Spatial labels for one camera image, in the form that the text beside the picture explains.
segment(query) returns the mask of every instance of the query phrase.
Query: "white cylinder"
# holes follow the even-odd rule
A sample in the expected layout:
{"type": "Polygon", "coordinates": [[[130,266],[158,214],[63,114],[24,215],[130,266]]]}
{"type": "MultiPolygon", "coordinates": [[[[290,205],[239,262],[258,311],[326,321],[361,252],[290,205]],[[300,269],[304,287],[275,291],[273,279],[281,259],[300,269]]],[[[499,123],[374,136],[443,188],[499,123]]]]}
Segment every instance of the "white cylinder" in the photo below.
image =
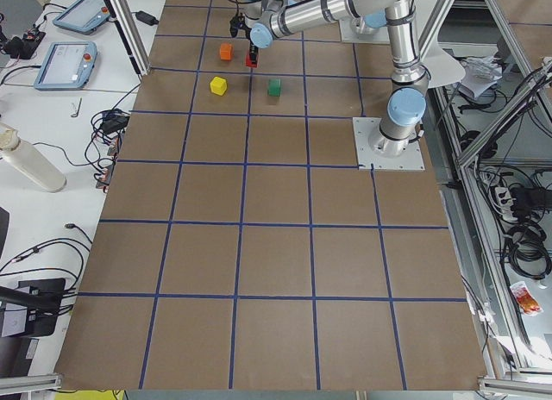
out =
{"type": "Polygon", "coordinates": [[[39,152],[35,146],[17,136],[10,128],[0,133],[0,152],[3,159],[37,183],[45,191],[62,190],[67,183],[65,175],[39,152]]]}

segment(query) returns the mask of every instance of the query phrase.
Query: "yellow cube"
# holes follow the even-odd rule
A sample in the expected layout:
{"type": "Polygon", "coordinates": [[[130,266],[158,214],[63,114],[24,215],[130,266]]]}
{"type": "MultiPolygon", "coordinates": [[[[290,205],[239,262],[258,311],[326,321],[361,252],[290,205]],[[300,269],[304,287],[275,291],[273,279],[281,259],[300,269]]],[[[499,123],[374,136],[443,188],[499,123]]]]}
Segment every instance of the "yellow cube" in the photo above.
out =
{"type": "Polygon", "coordinates": [[[214,77],[210,82],[210,92],[223,96],[228,89],[228,84],[224,78],[214,77]]]}

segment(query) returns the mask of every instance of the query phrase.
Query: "cube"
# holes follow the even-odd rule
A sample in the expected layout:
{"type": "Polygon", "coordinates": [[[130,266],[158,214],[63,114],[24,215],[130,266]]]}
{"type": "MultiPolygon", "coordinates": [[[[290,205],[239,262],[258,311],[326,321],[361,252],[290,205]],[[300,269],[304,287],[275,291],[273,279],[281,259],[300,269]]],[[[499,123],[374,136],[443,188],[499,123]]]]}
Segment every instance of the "cube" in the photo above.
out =
{"type": "Polygon", "coordinates": [[[224,78],[214,77],[210,81],[210,92],[217,94],[218,96],[223,96],[226,90],[228,89],[228,84],[224,78]]]}
{"type": "Polygon", "coordinates": [[[226,42],[221,44],[221,47],[219,49],[219,55],[221,57],[221,60],[231,61],[233,53],[234,53],[234,47],[232,47],[232,44],[227,44],[226,42]]]}
{"type": "Polygon", "coordinates": [[[268,80],[268,95],[272,97],[279,97],[282,91],[282,81],[278,78],[272,78],[268,80]]]}

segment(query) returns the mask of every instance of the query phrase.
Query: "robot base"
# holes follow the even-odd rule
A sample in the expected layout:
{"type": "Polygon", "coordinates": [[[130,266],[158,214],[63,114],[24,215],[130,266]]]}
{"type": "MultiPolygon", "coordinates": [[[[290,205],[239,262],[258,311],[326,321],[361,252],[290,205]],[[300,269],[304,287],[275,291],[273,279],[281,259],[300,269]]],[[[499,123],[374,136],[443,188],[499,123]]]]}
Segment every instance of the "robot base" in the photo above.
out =
{"type": "Polygon", "coordinates": [[[380,125],[380,118],[355,117],[353,119],[354,143],[356,145],[356,158],[359,169],[370,170],[398,170],[408,172],[421,172],[423,166],[422,152],[417,141],[409,144],[405,151],[398,157],[389,159],[376,153],[368,144],[368,137],[374,128],[380,125]]]}

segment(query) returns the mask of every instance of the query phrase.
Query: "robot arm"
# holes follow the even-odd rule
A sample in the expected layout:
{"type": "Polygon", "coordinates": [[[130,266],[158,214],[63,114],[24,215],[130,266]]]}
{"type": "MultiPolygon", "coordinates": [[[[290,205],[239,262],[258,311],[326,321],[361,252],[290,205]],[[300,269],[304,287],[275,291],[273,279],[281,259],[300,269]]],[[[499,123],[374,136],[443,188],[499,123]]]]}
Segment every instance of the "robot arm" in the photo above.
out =
{"type": "Polygon", "coordinates": [[[245,23],[254,47],[269,47],[273,40],[336,22],[361,18],[385,9],[394,71],[387,112],[369,136],[369,145],[386,157],[399,156],[410,143],[426,108],[429,74],[420,62],[414,0],[248,0],[245,23]]]}

